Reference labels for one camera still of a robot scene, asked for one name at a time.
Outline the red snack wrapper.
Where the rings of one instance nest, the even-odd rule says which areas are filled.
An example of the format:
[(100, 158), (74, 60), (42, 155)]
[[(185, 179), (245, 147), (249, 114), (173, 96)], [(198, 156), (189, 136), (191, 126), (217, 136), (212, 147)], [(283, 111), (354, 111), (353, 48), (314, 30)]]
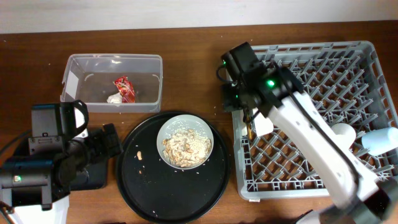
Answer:
[(117, 78), (113, 83), (116, 85), (120, 95), (122, 96), (123, 103), (135, 103), (136, 93), (132, 83), (128, 80), (127, 76)]

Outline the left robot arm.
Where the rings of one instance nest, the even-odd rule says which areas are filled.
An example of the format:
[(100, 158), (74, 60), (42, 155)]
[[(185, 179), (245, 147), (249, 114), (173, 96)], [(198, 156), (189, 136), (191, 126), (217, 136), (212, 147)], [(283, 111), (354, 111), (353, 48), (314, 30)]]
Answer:
[(66, 223), (71, 184), (88, 166), (123, 152), (114, 124), (87, 130), (87, 105), (32, 107), (32, 129), (1, 166), (1, 215), (8, 223)]

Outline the light blue cup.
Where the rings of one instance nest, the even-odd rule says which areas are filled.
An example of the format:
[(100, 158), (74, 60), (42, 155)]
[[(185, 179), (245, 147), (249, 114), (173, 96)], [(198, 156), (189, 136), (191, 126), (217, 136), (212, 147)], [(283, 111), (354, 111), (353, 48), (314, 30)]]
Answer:
[(397, 148), (397, 128), (383, 128), (366, 133), (361, 143), (368, 153), (378, 156)]

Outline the white cup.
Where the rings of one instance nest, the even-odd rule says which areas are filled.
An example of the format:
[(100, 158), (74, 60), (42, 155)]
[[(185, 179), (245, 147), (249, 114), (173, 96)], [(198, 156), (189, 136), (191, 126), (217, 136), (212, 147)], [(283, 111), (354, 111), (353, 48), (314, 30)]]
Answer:
[(336, 144), (340, 149), (348, 150), (356, 139), (356, 132), (353, 127), (345, 123), (334, 124), (331, 129), (336, 135)]

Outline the grey bowl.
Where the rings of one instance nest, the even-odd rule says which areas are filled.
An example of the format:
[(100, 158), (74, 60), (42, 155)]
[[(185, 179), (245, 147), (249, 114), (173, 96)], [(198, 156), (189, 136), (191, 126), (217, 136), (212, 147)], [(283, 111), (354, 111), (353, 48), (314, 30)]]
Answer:
[(181, 169), (181, 170), (188, 170), (188, 169), (194, 169), (197, 168), (205, 163), (211, 155), (212, 150), (210, 151), (210, 155), (206, 158), (206, 160), (200, 164), (199, 166), (195, 166), (192, 168), (188, 169), (183, 169), (179, 168), (176, 166), (173, 166), (169, 164), (169, 162), (166, 160), (165, 156), (162, 153), (163, 147), (162, 147), (162, 140), (165, 138), (170, 137), (174, 131), (181, 129), (181, 128), (187, 128), (187, 129), (194, 129), (198, 132), (203, 133), (205, 136), (210, 138), (212, 140), (212, 150), (213, 146), (215, 145), (215, 137), (213, 136), (213, 132), (210, 128), (210, 125), (207, 124), (204, 120), (201, 118), (194, 116), (194, 115), (189, 115), (189, 114), (181, 114), (181, 115), (176, 115), (170, 119), (168, 119), (160, 128), (157, 139), (156, 139), (156, 146), (158, 149), (158, 152), (160, 154), (160, 157), (163, 161), (165, 161), (169, 166), (176, 168), (176, 169)]

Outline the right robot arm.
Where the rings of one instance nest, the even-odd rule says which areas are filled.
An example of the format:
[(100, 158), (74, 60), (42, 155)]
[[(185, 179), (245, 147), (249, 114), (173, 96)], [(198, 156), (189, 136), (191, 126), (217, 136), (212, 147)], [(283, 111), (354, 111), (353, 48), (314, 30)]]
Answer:
[(221, 56), (230, 80), (222, 86), (225, 111), (257, 109), (309, 161), (333, 206), (310, 210), (296, 223), (382, 223), (397, 205), (397, 181), (380, 182), (350, 144), (320, 116), (299, 79), (275, 61), (265, 64), (245, 42)]

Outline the wooden chopstick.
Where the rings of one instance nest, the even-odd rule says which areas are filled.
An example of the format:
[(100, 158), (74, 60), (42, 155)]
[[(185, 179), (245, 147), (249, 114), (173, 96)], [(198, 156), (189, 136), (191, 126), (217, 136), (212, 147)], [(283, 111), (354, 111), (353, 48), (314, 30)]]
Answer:
[(249, 140), (252, 139), (252, 131), (251, 131), (251, 115), (246, 115), (246, 129), (247, 129), (247, 138)]

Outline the white tissue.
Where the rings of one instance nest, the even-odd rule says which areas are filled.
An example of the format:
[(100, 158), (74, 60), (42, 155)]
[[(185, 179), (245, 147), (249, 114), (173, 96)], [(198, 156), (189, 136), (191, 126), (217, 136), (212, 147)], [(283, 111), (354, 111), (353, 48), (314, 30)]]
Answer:
[(109, 96), (106, 101), (107, 103), (122, 103), (123, 97), (121, 96), (120, 93), (116, 93), (114, 95)]

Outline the pink bowl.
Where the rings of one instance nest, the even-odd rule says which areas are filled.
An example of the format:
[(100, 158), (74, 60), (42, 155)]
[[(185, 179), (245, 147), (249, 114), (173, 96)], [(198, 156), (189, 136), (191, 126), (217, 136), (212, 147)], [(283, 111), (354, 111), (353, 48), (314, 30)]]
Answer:
[(261, 113), (254, 118), (254, 128), (257, 136), (270, 134), (274, 130), (274, 125), (269, 118), (265, 118)]

